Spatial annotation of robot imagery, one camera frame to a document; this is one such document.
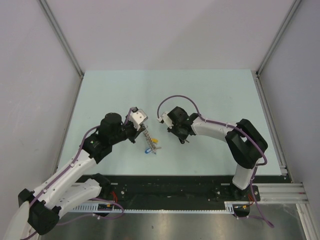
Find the black key tag with key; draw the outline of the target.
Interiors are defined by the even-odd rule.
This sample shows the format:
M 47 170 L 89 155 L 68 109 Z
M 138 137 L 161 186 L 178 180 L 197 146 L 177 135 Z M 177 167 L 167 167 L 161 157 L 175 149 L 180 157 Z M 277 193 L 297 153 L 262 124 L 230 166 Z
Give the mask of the black key tag with key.
M 179 141 L 180 141 L 181 144 L 189 143 L 188 140 L 179 139 Z

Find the large silver keyring holder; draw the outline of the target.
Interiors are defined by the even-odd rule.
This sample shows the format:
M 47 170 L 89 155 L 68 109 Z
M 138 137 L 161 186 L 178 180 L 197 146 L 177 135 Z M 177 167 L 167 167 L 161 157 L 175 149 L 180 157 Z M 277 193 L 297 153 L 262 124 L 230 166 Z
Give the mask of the large silver keyring holder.
M 153 138 L 153 137 L 151 137 L 151 135 L 150 135 L 150 133 L 149 133 L 149 131 L 147 130 L 147 129 L 145 129 L 144 131 L 143 131 L 143 135 L 144 135 L 144 137 L 145 137 L 145 140 L 146 140 L 146 143 L 147 143 L 147 145 L 148 145 L 148 148 L 151 148 L 152 149 L 152 152 L 150 152 L 150 153 L 153 153 L 153 154 L 156 154 L 157 153 L 157 151 L 155 150 L 155 148 L 157 147 L 157 144 L 159 143 L 154 143 L 153 141 L 152 141 L 152 139 L 155 139 L 155 138 Z

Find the blue key tag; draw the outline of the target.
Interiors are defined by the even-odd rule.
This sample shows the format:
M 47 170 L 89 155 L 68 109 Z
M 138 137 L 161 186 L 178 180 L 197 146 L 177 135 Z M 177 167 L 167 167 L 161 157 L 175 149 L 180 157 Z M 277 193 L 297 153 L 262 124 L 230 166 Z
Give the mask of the blue key tag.
M 153 150 L 151 149 L 151 148 L 147 148 L 145 151 L 144 151 L 144 153 L 145 154 L 149 154 L 149 153 L 151 153 Z

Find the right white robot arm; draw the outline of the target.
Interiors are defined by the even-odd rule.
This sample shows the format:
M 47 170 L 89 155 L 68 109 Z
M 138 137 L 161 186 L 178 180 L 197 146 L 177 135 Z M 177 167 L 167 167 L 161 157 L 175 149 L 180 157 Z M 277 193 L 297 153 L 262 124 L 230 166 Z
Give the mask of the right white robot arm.
M 167 131 L 178 137 L 181 144 L 187 141 L 188 136 L 206 136 L 227 143 L 237 163 L 230 194 L 237 201 L 248 196 L 255 168 L 268 149 L 268 143 L 249 120 L 243 118 L 232 125 L 205 119 L 199 113 L 189 115 L 179 106 L 164 112 L 161 117 Z

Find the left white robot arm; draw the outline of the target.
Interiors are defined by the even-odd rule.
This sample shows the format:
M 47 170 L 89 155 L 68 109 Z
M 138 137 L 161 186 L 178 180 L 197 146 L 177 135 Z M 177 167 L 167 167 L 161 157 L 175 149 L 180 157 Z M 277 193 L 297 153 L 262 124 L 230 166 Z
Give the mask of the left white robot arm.
M 96 197 L 107 199 L 111 193 L 110 183 L 100 174 L 74 190 L 69 189 L 85 171 L 109 155 L 114 145 L 126 140 L 135 143 L 146 129 L 147 119 L 146 113 L 136 107 L 129 109 L 125 119 L 118 113 L 106 114 L 98 126 L 84 134 L 77 153 L 60 170 L 34 190 L 23 189 L 18 194 L 18 204 L 28 204 L 24 222 L 34 229 L 27 239 L 47 234 L 65 213 L 83 202 Z

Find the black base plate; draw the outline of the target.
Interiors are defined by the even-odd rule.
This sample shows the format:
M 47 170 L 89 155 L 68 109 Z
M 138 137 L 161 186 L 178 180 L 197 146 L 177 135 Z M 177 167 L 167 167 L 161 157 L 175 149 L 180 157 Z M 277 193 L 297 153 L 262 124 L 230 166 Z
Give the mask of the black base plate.
M 98 195 L 100 199 L 120 203 L 164 201 L 172 198 L 179 201 L 211 200 L 214 202 L 260 201 L 256 185 L 239 190 L 227 176 L 160 176 L 160 175 L 104 175 L 109 180 Z

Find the left aluminium frame post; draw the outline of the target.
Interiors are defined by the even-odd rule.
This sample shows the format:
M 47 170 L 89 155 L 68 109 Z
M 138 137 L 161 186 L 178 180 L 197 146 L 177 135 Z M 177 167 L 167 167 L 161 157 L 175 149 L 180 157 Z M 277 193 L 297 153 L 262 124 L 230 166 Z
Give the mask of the left aluminium frame post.
M 72 51 L 72 48 L 70 47 L 70 44 L 68 43 L 68 40 L 65 37 L 65 34 L 63 33 L 53 11 L 51 10 L 51 7 L 48 4 L 48 1 L 47 0 L 37 0 L 37 3 L 39 4 L 41 10 L 43 11 L 44 16 L 46 17 L 49 25 L 51 26 L 51 28 L 57 38 L 57 40 L 59 41 L 62 49 L 64 50 L 67 58 L 71 62 L 71 65 L 73 66 L 77 75 L 80 77 L 80 79 L 83 79 L 84 72 L 83 72 L 82 68 L 80 67 L 80 64 L 79 64 L 78 60 L 76 59 L 76 56 L 74 55 L 74 52 Z

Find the aluminium frame post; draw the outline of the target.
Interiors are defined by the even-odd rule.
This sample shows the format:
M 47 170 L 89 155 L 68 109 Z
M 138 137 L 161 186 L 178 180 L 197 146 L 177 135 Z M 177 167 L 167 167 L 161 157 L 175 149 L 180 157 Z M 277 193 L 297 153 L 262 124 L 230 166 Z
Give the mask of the aluminium frame post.
M 57 40 L 59 41 L 62 49 L 64 50 L 67 58 L 71 62 L 71 65 L 73 66 L 77 75 L 80 77 L 80 79 L 83 79 L 84 72 L 83 72 L 82 68 L 80 67 L 80 64 L 79 64 L 78 60 L 76 59 L 76 56 L 74 55 L 74 52 L 72 51 L 72 48 L 70 47 L 70 44 L 68 43 L 68 40 L 65 37 L 65 34 L 63 33 L 53 11 L 51 10 L 51 7 L 48 4 L 48 1 L 47 0 L 37 0 L 37 3 L 39 4 L 41 10 L 43 11 L 44 16 L 46 17 L 49 25 L 51 26 L 51 28 L 57 38 Z
M 272 57 L 273 53 L 275 52 L 276 48 L 278 47 L 280 41 L 282 40 L 284 34 L 286 33 L 288 27 L 290 26 L 293 18 L 297 14 L 299 8 L 301 7 L 303 0 L 294 0 L 286 13 L 282 23 L 280 24 L 279 29 L 277 30 L 267 52 L 265 53 L 262 61 L 260 62 L 257 70 L 255 71 L 255 75 L 259 78 L 266 67 L 267 63 L 269 62 L 270 58 Z

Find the right aluminium frame post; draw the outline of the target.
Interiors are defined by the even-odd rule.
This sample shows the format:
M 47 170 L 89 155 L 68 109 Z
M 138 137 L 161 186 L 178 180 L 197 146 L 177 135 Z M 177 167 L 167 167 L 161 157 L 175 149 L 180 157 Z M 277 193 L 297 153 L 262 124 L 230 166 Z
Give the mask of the right aluminium frame post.
M 277 30 L 267 52 L 265 53 L 262 61 L 260 62 L 257 70 L 255 71 L 255 75 L 259 78 L 266 67 L 267 63 L 269 62 L 270 58 L 272 57 L 273 53 L 275 52 L 276 48 L 278 47 L 280 41 L 282 40 L 284 34 L 286 33 L 288 27 L 290 26 L 293 18 L 297 14 L 299 8 L 301 7 L 303 0 L 294 0 L 286 13 L 282 23 L 280 24 L 279 29 Z

